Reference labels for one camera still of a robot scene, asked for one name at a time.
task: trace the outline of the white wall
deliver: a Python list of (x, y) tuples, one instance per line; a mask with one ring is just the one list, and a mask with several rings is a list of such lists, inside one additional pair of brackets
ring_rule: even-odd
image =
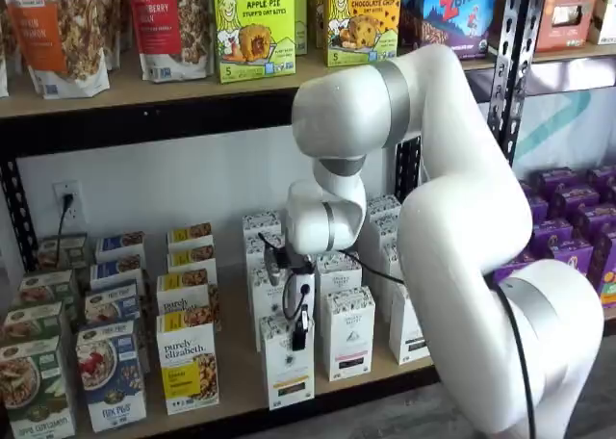
[[(369, 194), (385, 191), (389, 163), (383, 151), (368, 157)], [(288, 126), (27, 158), (19, 169), (39, 237), (58, 229), (52, 183), (79, 180), (90, 235), (144, 230), (154, 274), (163, 272), (165, 232), (204, 220), (220, 263), (242, 262), (241, 216), (283, 208), (289, 185), (312, 177)]]

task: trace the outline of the cartoon girl illustration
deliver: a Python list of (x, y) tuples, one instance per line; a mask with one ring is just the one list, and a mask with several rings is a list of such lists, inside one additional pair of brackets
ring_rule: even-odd
[(223, 56), (233, 57), (240, 49), (240, 29), (237, 0), (218, 0), (216, 23), (218, 26), (218, 46)]
[(348, 0), (331, 0), (329, 2), (329, 36), (337, 37), (343, 28), (348, 27), (350, 12)]

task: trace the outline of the bobo's peanut butter chocolate chip box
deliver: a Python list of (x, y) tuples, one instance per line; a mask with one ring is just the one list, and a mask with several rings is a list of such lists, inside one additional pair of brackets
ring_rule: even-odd
[(327, 66), (396, 56), (400, 0), (326, 0)]
[(295, 0), (215, 0), (222, 83), (295, 73)]

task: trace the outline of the power cord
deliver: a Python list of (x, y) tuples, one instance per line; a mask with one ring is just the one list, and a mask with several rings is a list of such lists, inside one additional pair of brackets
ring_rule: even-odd
[(511, 304), (509, 303), (509, 300), (507, 299), (507, 296), (502, 290), (502, 288), (499, 285), (496, 285), (495, 287), (493, 287), (493, 290), (499, 297), (500, 303), (504, 308), (504, 312), (507, 314), (509, 322), (511, 323), (511, 329), (513, 330), (513, 338), (516, 342), (516, 347), (518, 349), (518, 357), (520, 357), (520, 366), (522, 367), (522, 379), (524, 380), (524, 390), (526, 395), (526, 414), (528, 415), (528, 438), (535, 439), (537, 437), (537, 430), (535, 424), (535, 406), (532, 402), (530, 378), (528, 377), (528, 366), (526, 365), (526, 356), (524, 354), (522, 337), (520, 336), (520, 328), (518, 328), (518, 323), (516, 322), (515, 315), (513, 314), (513, 309), (511, 308)]
[(70, 205), (73, 204), (73, 194), (64, 194), (62, 197), (62, 215), (60, 216), (60, 225), (58, 226), (58, 242), (56, 243), (56, 269), (58, 268), (58, 264), (60, 263), (60, 240), (62, 236), (62, 228), (64, 227), (64, 218), (66, 217), (66, 213), (70, 208)]

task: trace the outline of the black cable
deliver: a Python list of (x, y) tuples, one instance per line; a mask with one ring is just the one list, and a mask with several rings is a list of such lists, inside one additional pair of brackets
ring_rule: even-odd
[(400, 280), (399, 278), (392, 277), (391, 275), (388, 275), (388, 274), (386, 274), (384, 272), (377, 271), (377, 270), (371, 268), (370, 266), (368, 266), (363, 261), (360, 261), (360, 259), (357, 256), (355, 256), (354, 254), (349, 253), (348, 251), (344, 251), (343, 249), (340, 249), (338, 252), (339, 253), (343, 253), (346, 257), (348, 257), (348, 258), (352, 259), (353, 261), (355, 261), (357, 264), (359, 264), (366, 271), (371, 272), (374, 275), (378, 275), (379, 277), (383, 277), (383, 278), (385, 278), (387, 280), (391, 280), (392, 282), (399, 283), (400, 285), (404, 285), (404, 280)]
[(58, 243), (56, 244), (56, 269), (60, 263), (60, 240), (62, 236), (62, 228), (64, 227), (64, 218), (68, 212), (68, 208), (73, 204), (73, 194), (65, 194), (62, 198), (63, 208), (62, 215), (60, 216), (60, 225), (58, 226)]
[(528, 438), (535, 439), (537, 437), (536, 425), (535, 425), (535, 406), (532, 402), (532, 391), (530, 390), (530, 379), (528, 377), (528, 366), (526, 365), (526, 356), (524, 354), (524, 346), (522, 344), (522, 337), (520, 336), (520, 328), (511, 309), (511, 304), (505, 295), (502, 288), (497, 285), (494, 287), (494, 291), (502, 303), (504, 312), (507, 314), (509, 321), (511, 322), (511, 329), (513, 330), (513, 338), (516, 341), (516, 347), (518, 348), (518, 356), (520, 357), (520, 366), (522, 367), (522, 379), (524, 380), (524, 390), (526, 395), (526, 414), (528, 415)]

